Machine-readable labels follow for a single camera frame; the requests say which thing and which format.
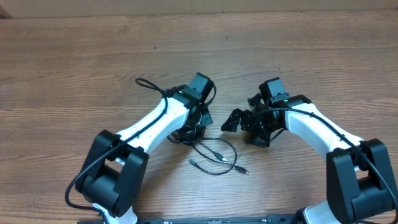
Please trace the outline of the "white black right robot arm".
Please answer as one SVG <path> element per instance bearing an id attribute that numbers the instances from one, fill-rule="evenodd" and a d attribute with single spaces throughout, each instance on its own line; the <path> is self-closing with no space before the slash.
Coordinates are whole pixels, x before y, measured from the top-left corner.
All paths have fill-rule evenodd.
<path id="1" fill-rule="evenodd" d="M 248 143 L 270 146 L 286 130 L 303 139 L 326 162 L 326 200 L 301 208 L 289 223 L 368 223 L 397 211 L 397 186 L 386 145 L 363 140 L 322 115 L 306 96 L 291 96 L 280 78 L 259 85 L 251 110 L 235 109 L 221 126 L 249 133 Z"/>

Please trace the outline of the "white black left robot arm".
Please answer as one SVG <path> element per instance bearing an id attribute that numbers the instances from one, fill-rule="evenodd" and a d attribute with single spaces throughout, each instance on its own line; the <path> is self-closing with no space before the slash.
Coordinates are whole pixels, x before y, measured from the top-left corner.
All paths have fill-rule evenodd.
<path id="1" fill-rule="evenodd" d="M 136 83 L 159 91 L 160 103 L 127 129 L 100 132 L 72 182 L 91 203 L 90 210 L 99 213 L 98 223 L 136 223 L 133 206 L 150 153 L 171 134 L 181 134 L 184 141 L 193 139 L 212 122 L 207 97 L 216 92 L 216 86 L 207 76 L 197 73 L 189 85 L 168 90 L 143 78 Z"/>

